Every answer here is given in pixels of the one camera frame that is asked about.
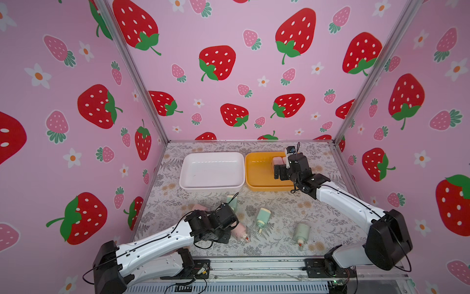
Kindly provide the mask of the yellow plastic storage box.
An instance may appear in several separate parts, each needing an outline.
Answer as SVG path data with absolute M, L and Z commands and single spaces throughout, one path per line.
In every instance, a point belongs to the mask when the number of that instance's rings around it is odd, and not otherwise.
M 291 191 L 291 181 L 274 179 L 272 159 L 287 157 L 284 152 L 257 152 L 246 155 L 246 182 L 250 190 L 258 192 Z

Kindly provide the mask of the white plastic storage box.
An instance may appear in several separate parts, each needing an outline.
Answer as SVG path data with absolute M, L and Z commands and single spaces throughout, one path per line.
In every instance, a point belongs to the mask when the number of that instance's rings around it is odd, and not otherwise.
M 179 185 L 187 192 L 237 192 L 245 172 L 241 153 L 192 153 L 184 158 Z

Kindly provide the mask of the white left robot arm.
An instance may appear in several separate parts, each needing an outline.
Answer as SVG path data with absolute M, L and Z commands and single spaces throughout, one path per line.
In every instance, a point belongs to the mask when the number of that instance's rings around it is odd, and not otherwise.
M 195 261 L 188 249 L 200 241 L 227 244 L 239 225 L 233 209 L 222 203 L 214 211 L 193 210 L 162 232 L 145 239 L 103 244 L 93 264 L 97 294 L 123 294 L 130 286 L 150 279 L 194 281 L 209 272 L 210 261 Z

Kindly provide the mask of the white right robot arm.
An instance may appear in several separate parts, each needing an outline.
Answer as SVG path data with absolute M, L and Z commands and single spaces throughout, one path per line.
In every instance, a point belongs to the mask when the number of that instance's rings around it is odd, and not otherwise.
M 302 192 L 326 203 L 351 220 L 366 234 L 364 243 L 336 246 L 324 255 L 326 271 L 333 276 L 340 268 L 374 265 L 389 271 L 412 251 L 412 241 L 404 216 L 397 210 L 374 207 L 342 190 L 330 178 L 313 173 L 307 158 L 288 148 L 285 157 L 272 160 L 274 178 L 291 181 L 293 192 Z

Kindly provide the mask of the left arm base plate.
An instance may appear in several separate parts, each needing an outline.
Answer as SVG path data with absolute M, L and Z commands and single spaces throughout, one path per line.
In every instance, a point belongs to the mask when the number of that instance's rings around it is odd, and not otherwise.
M 160 277 L 161 280 L 192 280 L 209 278 L 211 261 L 209 259 L 196 259 L 192 262 L 183 262 L 182 270 L 174 276 Z

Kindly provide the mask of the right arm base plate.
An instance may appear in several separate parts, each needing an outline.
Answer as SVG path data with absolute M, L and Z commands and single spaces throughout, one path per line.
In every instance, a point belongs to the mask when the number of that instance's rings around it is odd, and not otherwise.
M 306 258 L 302 271 L 306 271 L 309 278 L 356 278 L 357 273 L 354 268 L 341 268 L 338 263 L 334 261 L 332 255 L 339 247 L 341 247 L 341 245 L 333 247 L 323 258 Z

